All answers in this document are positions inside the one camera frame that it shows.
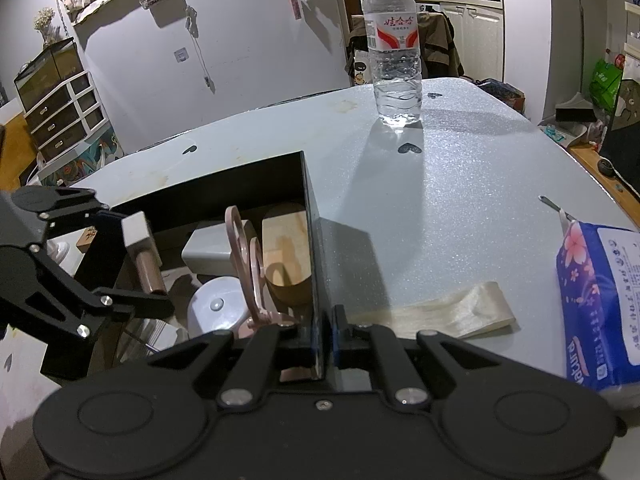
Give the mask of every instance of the white cabinet door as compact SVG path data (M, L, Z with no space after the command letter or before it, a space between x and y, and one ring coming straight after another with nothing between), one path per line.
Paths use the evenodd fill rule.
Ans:
M499 9L466 6L464 19L465 75L502 81L504 14Z
M464 5L459 4L440 4L442 12L444 12L451 25L453 25L454 38L453 41L456 44L458 55L460 56L460 62L466 70L466 51L465 51L465 9Z

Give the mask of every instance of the plastic bottle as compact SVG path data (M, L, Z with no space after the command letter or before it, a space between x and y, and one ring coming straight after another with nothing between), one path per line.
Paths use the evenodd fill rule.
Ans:
M382 120L420 120L422 70L415 0L364 0L369 63Z

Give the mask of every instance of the blue tissue package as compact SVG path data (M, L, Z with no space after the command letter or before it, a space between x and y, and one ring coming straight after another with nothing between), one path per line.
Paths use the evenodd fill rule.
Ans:
M556 267L567 378L614 407L640 405L640 234L572 222Z

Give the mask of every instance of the pink scissors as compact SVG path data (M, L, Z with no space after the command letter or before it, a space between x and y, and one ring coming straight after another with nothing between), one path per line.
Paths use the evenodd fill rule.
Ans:
M266 288L260 242L254 237L247 243L236 206L226 208L225 225L231 246L231 260L238 272L242 294L250 313L249 319L238 329L239 337L250 336L264 325L295 322L294 318L281 314L276 309L269 289Z

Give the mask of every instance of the beige ribbon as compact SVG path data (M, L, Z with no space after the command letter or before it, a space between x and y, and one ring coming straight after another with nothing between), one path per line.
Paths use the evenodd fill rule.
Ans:
M504 294L496 282L485 282L412 306L374 310L349 316L350 323L388 326L396 336L415 338L418 330L437 330L463 338L483 334L515 322Z

